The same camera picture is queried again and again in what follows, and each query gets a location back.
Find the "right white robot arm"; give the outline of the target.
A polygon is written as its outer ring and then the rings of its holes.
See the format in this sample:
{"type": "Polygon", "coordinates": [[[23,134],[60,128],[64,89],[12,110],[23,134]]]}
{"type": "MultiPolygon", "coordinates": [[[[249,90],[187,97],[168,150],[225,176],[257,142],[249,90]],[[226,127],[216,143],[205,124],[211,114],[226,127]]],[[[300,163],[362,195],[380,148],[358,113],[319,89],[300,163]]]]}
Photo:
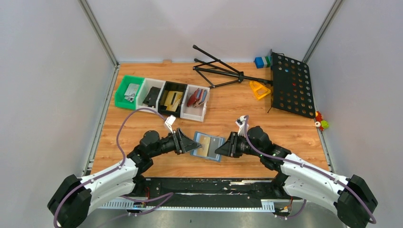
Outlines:
{"type": "Polygon", "coordinates": [[[321,169],[272,143],[260,126],[247,134],[231,132],[216,154],[239,158],[244,154],[257,156],[269,170],[277,171],[271,191],[277,198],[286,195],[313,202],[335,213],[350,228],[375,224],[373,212],[378,201],[365,180],[350,178],[321,169]]]}

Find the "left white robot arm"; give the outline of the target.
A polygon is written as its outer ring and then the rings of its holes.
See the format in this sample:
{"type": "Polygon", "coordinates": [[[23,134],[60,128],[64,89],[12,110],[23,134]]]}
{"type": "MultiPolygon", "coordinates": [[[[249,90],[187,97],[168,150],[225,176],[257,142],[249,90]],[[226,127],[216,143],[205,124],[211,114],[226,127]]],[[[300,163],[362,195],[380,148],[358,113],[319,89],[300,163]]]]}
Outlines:
{"type": "Polygon", "coordinates": [[[54,226],[77,228],[106,202],[130,193],[141,196],[146,186],[142,174],[153,165],[153,157],[169,152],[183,154],[201,147],[180,128],[163,138],[157,131],[147,131],[117,164],[95,174],[83,177],[71,174],[64,178],[47,204],[54,216],[54,226]]]}

